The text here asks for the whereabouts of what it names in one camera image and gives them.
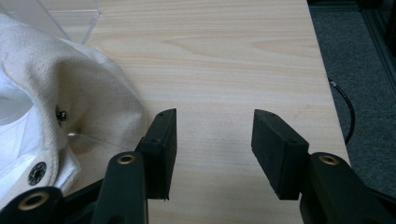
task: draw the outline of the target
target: gray carpet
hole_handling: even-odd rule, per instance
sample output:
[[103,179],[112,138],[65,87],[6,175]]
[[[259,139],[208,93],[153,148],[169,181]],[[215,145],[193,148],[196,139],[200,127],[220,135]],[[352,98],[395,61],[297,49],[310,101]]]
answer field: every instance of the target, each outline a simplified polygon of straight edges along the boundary
[[[396,102],[375,45],[358,11],[311,10],[327,74],[356,111],[347,145],[353,170],[370,188],[396,198]],[[344,135],[350,116],[332,90]]]

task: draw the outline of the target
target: transparent plastic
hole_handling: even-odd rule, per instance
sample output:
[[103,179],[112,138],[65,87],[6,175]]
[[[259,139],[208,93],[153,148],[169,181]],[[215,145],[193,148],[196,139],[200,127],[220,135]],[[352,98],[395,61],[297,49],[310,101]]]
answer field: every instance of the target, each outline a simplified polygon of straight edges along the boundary
[[0,0],[0,13],[82,44],[99,16],[93,0]]

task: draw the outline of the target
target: wood grain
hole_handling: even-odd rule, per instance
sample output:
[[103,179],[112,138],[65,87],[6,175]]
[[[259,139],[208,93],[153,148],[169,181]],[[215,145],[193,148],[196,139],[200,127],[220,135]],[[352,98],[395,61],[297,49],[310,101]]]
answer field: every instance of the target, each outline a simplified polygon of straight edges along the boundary
[[177,109],[169,202],[150,223],[302,223],[250,147],[254,109],[347,160],[305,0],[110,1],[88,44],[117,62],[147,109]]

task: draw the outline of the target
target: white cloth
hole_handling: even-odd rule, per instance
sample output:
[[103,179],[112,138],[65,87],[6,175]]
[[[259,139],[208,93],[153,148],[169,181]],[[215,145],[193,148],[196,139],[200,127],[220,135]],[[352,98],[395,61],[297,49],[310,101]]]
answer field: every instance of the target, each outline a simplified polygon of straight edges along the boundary
[[[29,189],[70,192],[103,178],[108,160],[133,150],[145,130],[143,106],[115,63],[0,14],[0,209]],[[46,171],[31,186],[40,162]]]

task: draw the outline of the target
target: black cable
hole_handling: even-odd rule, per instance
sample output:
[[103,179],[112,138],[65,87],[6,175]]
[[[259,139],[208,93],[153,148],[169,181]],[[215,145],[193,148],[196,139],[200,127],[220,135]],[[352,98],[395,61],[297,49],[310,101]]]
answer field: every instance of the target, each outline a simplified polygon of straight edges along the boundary
[[344,100],[346,101],[347,107],[349,108],[350,126],[349,126],[349,132],[344,140],[347,145],[349,143],[350,138],[352,137],[353,131],[355,130],[355,109],[353,108],[352,103],[350,103],[350,100],[347,98],[347,95],[343,92],[343,90],[341,90],[341,88],[337,85],[337,83],[335,83],[329,77],[328,79],[330,85],[332,85],[343,96]]

